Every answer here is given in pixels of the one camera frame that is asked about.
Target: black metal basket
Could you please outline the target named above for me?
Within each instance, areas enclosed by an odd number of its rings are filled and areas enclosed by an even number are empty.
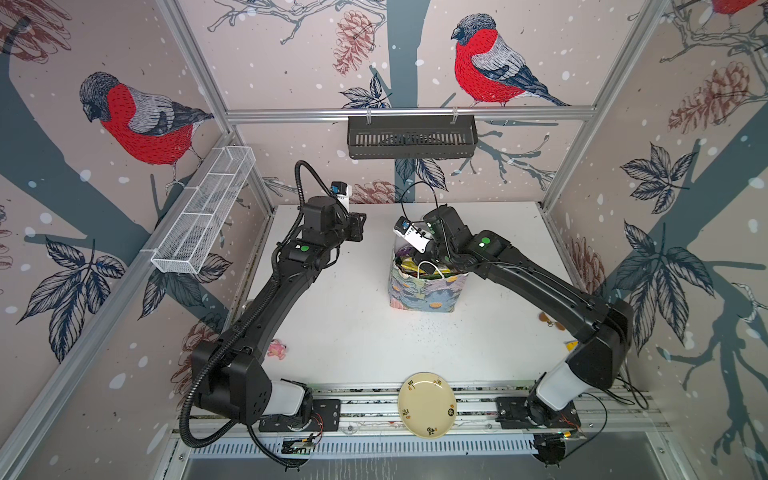
[[[350,117],[349,156],[369,158],[467,158],[475,154],[474,115]]]

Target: ceramic plate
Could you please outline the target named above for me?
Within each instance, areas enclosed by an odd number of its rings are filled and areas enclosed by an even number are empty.
[[[423,439],[438,439],[456,420],[456,397],[451,386],[435,373],[416,373],[397,395],[400,419],[408,430]]]

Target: white table surface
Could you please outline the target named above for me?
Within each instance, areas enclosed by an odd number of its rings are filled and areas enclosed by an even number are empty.
[[[473,233],[492,230],[570,283],[533,202],[452,204]],[[411,219],[434,205],[406,204]],[[345,242],[336,265],[296,301],[275,335],[285,359],[267,357],[272,379],[312,384],[400,384],[416,372],[455,384],[536,380],[565,357],[573,337],[539,321],[540,309],[491,281],[470,274],[454,313],[421,313],[389,306],[387,282],[399,204],[352,205],[368,214],[363,242]],[[270,253],[296,218],[277,209],[254,277],[253,299],[271,273]]]

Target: wall-mounted basket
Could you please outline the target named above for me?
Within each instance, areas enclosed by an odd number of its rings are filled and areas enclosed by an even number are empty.
[[[349,117],[346,144],[357,160],[468,158],[478,130],[474,115]]]
[[[224,147],[152,256],[161,272],[199,273],[256,163],[249,147]]]

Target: pink toy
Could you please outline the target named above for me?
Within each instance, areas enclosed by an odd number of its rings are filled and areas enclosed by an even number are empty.
[[[270,343],[270,348],[266,351],[266,356],[276,356],[282,360],[286,358],[286,348],[278,339],[274,339]]]

